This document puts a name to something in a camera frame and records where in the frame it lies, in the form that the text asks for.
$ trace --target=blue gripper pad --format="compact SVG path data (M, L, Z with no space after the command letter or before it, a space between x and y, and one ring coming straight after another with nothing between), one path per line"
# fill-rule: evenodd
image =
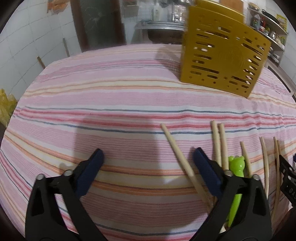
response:
M80 198L87 194L92 182L104 162L103 151L97 149L89 158L89 163L76 181L76 196Z
M210 160L204 151L199 147L193 153L193 162L198 168L204 182L206 183L210 193L220 198L222 196L222 168L215 162Z

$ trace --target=green bear-shaped handle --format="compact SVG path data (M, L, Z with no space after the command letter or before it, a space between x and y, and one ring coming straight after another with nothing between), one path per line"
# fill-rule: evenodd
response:
M228 157L229 161L229 169L233 172L234 175L238 177L244 177L244 168L245 168L245 162L243 156L230 156ZM239 208L239 204L242 198L242 194L236 194L234 196L234 199L232 201L232 205L229 212L229 220L228 220L228 227L231 227L234 217L237 214L237 210Z

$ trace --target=screw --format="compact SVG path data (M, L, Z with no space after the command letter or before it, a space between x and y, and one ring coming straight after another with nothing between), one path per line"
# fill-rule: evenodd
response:
M66 176L66 177L71 176L72 174L73 174L72 170L67 170L64 172L64 176Z
M233 172L230 171L230 170L225 170L224 173L225 173L226 176L229 176L229 177L233 176Z
M36 179L37 180L42 180L43 178L45 178L44 174L39 174Z
M254 174L253 176L252 176L252 178L254 178L255 180L257 180L257 181L259 181L260 180L260 176L259 175L257 175L257 174Z

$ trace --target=perforated metal holder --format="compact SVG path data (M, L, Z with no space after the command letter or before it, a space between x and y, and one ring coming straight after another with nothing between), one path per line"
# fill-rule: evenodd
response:
M206 2L206 5L197 4L188 8L181 82L247 98L267 59L271 43L242 23L240 15L234 10L209 1L197 2ZM223 13L238 16L238 20Z

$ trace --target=white bottle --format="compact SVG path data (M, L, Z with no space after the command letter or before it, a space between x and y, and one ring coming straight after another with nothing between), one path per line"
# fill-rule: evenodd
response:
M161 6L159 5L159 2L156 3L153 9L153 21L159 22L160 21L160 9Z

